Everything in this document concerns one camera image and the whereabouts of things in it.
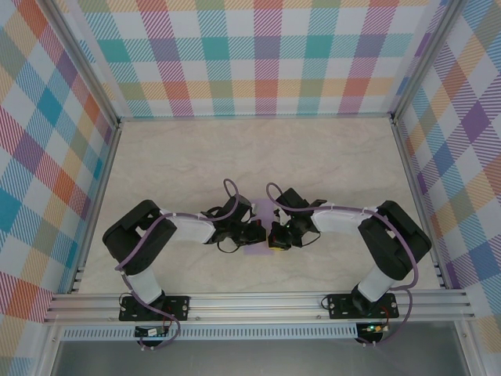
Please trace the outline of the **light purple paper sheet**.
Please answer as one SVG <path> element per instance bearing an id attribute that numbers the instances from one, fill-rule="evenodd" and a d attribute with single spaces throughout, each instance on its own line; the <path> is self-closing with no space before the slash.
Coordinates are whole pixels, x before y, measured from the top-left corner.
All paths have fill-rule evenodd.
<path id="1" fill-rule="evenodd" d="M 275 220 L 275 215 L 273 214 L 274 204 L 269 199 L 255 199 L 251 203 L 253 204 L 253 211 L 256 214 L 254 220 L 261 220 L 261 224 L 266 230 L 266 235 L 264 242 L 246 245 L 243 248 L 243 254 L 246 256 L 272 255 L 274 251 L 268 246 L 268 235 L 272 228 L 272 222 Z"/>

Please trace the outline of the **aluminium table end bar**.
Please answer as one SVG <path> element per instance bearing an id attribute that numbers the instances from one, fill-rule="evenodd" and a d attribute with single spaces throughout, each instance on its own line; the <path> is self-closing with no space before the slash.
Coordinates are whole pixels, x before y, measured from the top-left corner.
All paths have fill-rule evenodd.
<path id="1" fill-rule="evenodd" d="M 236 121 L 236 120 L 275 120 L 275 119 L 391 119 L 392 113 L 361 114 L 268 114 L 268 115 L 222 115 L 222 116 L 184 116 L 184 117 L 121 117 L 120 123 L 161 122 L 161 121 Z"/>

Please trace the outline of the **grey metal panel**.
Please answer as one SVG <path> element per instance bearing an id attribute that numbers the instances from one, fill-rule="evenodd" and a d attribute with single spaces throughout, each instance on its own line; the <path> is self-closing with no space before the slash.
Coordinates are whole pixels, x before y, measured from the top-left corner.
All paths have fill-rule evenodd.
<path id="1" fill-rule="evenodd" d="M 363 348 L 350 341 L 64 342 L 50 376 L 470 376 L 459 354 Z"/>

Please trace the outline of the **aluminium table side bar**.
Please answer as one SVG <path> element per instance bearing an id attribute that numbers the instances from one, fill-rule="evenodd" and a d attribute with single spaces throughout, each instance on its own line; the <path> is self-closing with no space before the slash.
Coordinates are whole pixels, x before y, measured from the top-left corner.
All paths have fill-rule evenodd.
<path id="1" fill-rule="evenodd" d="M 96 231 L 96 225 L 99 219 L 99 213 L 105 197 L 106 187 L 109 182 L 110 173 L 116 157 L 117 148 L 120 142 L 122 133 L 122 121 L 117 119 L 112 131 L 109 153 L 106 156 L 105 164 L 103 166 L 102 174 L 99 180 L 99 185 L 96 191 L 96 198 L 91 206 L 89 212 L 89 222 L 84 232 L 82 244 L 77 253 L 77 258 L 70 269 L 70 279 L 66 282 L 63 288 L 63 293 L 70 294 L 76 283 L 77 274 L 85 268 L 85 264 L 92 245 L 92 238 Z"/>
<path id="2" fill-rule="evenodd" d="M 417 177 L 414 174 L 413 166 L 411 163 L 411 158 L 408 150 L 406 149 L 404 138 L 398 126 L 398 122 L 390 117 L 390 124 L 393 136 L 395 138 L 396 146 L 398 148 L 398 153 L 402 160 L 402 165 L 405 170 L 405 175 L 408 180 L 409 188 L 413 197 L 413 202 L 416 206 L 416 211 L 420 220 L 420 224 L 422 225 L 423 231 L 428 235 L 431 241 L 431 260 L 434 264 L 434 269 L 438 277 L 439 285 L 442 289 L 450 289 L 449 286 L 449 277 L 447 275 L 447 270 L 443 268 L 443 260 L 441 255 L 437 249 L 437 241 L 435 239 L 435 235 L 433 229 L 431 227 L 431 222 L 427 217 L 427 213 L 425 211 L 424 199 L 420 192 L 420 187 L 418 184 Z"/>

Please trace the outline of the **small black circuit board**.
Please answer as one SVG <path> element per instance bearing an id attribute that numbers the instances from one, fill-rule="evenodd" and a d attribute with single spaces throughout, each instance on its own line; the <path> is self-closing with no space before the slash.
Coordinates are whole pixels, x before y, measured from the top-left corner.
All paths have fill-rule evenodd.
<path id="1" fill-rule="evenodd" d="M 134 336 L 136 338 L 165 338 L 168 332 L 169 328 L 164 326 L 136 326 L 134 330 Z"/>

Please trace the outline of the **long aluminium mounting rail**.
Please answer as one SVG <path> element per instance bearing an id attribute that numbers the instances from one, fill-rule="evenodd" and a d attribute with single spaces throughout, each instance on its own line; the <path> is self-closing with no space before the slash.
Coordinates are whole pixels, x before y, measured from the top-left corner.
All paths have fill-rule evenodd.
<path id="1" fill-rule="evenodd" d="M 190 295 L 188 324 L 299 324 L 327 322 L 323 292 L 198 293 Z M 119 294 L 54 295 L 47 324 L 108 324 L 118 321 Z M 462 290 L 413 290 L 414 322 L 472 320 Z"/>

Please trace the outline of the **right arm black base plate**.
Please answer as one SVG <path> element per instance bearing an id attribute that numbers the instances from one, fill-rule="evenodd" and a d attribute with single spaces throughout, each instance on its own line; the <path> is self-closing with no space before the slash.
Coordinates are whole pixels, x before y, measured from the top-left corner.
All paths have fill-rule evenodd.
<path id="1" fill-rule="evenodd" d="M 326 301 L 331 320 L 399 318 L 398 305 L 392 293 L 384 294 L 376 302 L 352 294 L 330 294 L 326 296 Z"/>

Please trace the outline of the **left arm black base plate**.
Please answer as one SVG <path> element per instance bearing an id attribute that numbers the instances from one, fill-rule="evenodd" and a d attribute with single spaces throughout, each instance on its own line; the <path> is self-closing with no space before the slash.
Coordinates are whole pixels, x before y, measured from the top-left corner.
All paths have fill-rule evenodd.
<path id="1" fill-rule="evenodd" d="M 150 305 L 165 313 L 172 315 L 179 321 L 186 321 L 189 313 L 189 296 L 161 295 Z M 164 315 L 147 309 L 134 297 L 125 296 L 119 302 L 121 310 L 118 315 L 119 321 L 161 321 Z"/>

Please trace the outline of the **aluminium frame post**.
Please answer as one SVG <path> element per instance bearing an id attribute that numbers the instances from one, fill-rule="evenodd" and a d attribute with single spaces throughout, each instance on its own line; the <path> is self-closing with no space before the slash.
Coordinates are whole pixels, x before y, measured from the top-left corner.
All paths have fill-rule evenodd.
<path id="1" fill-rule="evenodd" d="M 393 124 L 405 113 L 468 0 L 430 0 L 410 45 L 409 65 L 389 106 Z"/>
<path id="2" fill-rule="evenodd" d="M 111 120 L 111 123 L 115 128 L 120 128 L 120 120 L 117 116 L 117 112 L 109 101 L 107 94 L 92 70 L 91 64 L 86 58 L 77 38 L 68 26 L 63 13 L 59 10 L 56 1 L 36 0 L 36 2 L 62 42 L 68 56 L 71 58 L 77 71 L 81 74 L 83 80 L 87 84 L 89 91 L 95 97 L 99 108 L 103 111 L 106 117 Z"/>

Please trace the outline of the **short aluminium corner post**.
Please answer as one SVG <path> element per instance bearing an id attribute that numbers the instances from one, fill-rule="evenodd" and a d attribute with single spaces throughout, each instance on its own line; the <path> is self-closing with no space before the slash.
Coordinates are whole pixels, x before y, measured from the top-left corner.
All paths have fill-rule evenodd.
<path id="1" fill-rule="evenodd" d="M 35 348 L 37 356 L 31 376 L 51 376 L 62 337 L 62 324 L 48 323 L 43 326 L 41 337 Z"/>
<path id="2" fill-rule="evenodd" d="M 454 324 L 469 375 L 484 376 L 485 372 L 482 368 L 480 353 L 474 339 L 474 333 L 471 329 L 470 322 L 465 320 L 457 320 L 454 322 Z"/>

